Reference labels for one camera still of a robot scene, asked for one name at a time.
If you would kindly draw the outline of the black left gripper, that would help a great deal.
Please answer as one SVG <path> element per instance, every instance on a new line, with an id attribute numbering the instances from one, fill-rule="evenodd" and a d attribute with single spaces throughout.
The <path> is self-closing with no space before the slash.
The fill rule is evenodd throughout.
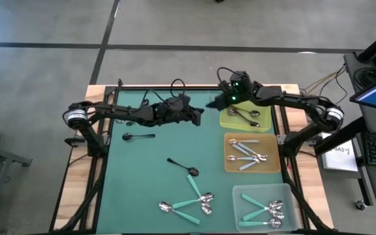
<path id="1" fill-rule="evenodd" d="M 160 126 L 168 123 L 179 123 L 181 121 L 191 121 L 196 126 L 201 124 L 202 108 L 193 108 L 182 101 L 173 103 L 158 102 L 151 105 L 153 109 L 152 126 Z"/>

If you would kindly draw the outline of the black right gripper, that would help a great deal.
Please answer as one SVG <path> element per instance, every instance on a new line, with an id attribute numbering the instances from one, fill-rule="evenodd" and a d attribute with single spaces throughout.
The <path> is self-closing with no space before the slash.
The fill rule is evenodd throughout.
<path id="1" fill-rule="evenodd" d="M 247 101 L 253 92 L 253 83 L 245 71 L 233 72 L 228 80 L 222 80 L 220 87 L 223 93 L 210 97 L 207 108 L 224 110 L 230 104 Z"/>

